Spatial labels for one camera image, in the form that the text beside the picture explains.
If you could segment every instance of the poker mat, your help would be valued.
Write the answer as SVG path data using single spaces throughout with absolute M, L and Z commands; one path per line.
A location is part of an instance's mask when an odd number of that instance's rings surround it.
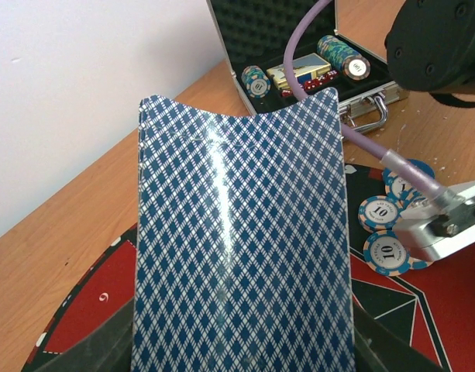
M 363 200 L 385 195 L 382 170 L 356 164 L 345 169 L 353 300 L 443 370 L 475 370 L 475 244 L 400 277 L 375 273 L 363 259 L 370 234 L 357 214 Z M 129 303 L 134 295 L 136 234 L 134 225 L 83 275 L 36 341 L 22 372 L 37 371 L 65 353 Z M 404 348 L 395 351 L 407 353 Z

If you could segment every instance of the wall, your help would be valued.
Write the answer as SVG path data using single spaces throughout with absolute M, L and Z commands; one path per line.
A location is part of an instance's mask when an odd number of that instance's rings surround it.
M 0 236 L 222 58 L 205 0 L 0 0 Z

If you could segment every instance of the briefcase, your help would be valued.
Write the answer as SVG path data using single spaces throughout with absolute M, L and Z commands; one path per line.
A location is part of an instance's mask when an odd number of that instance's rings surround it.
M 273 112 L 297 102 L 293 95 L 284 97 L 273 82 L 264 97 L 253 97 L 242 75 L 248 66 L 258 66 L 266 74 L 272 67 L 282 64 L 285 47 L 296 25 L 316 1 L 207 0 L 234 84 L 251 114 Z M 368 133 L 385 124 L 387 106 L 407 98 L 408 92 L 392 81 L 383 58 L 339 33 L 336 3 L 330 2 L 307 28 L 294 59 L 317 53 L 317 43 L 326 35 L 343 41 L 366 58 L 370 63 L 367 78 L 357 81 L 341 72 L 322 88 L 334 87 L 338 91 L 339 114 L 345 124 Z M 374 110 L 380 113 L 377 122 L 355 124 L 356 117 Z

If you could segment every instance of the wooden surface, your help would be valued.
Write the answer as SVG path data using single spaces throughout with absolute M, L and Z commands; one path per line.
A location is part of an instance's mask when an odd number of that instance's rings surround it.
M 401 1 L 373 3 L 341 0 L 340 30 L 383 55 L 383 40 Z M 177 100 L 248 115 L 224 63 Z M 370 114 L 357 122 L 374 119 L 377 115 Z M 475 109 L 446 108 L 428 95 L 411 94 L 391 105 L 386 129 L 370 136 L 430 163 L 444 184 L 475 179 Z M 136 144 L 134 132 L 0 239 L 0 371 L 20 370 L 68 291 L 136 222 Z M 351 143 L 345 156 L 348 162 L 379 166 Z

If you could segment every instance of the case handle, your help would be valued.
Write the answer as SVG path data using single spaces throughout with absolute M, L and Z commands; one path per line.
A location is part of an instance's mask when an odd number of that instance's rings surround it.
M 354 130 L 362 134 L 372 132 L 375 129 L 379 129 L 380 127 L 384 126 L 389 117 L 389 109 L 387 108 L 387 105 L 385 105 L 384 97 L 382 95 L 378 94 L 373 97 L 366 97 L 364 101 L 369 103 L 370 105 L 375 105 L 377 107 L 377 110 L 380 113 L 380 120 L 378 120 L 377 122 L 371 122 L 370 124 L 365 124 L 363 126 L 357 126 L 354 123 L 353 118 L 351 118 L 351 116 L 349 115 L 349 113 L 341 113 L 341 117 L 343 116 L 344 119 L 349 120 L 350 126 Z

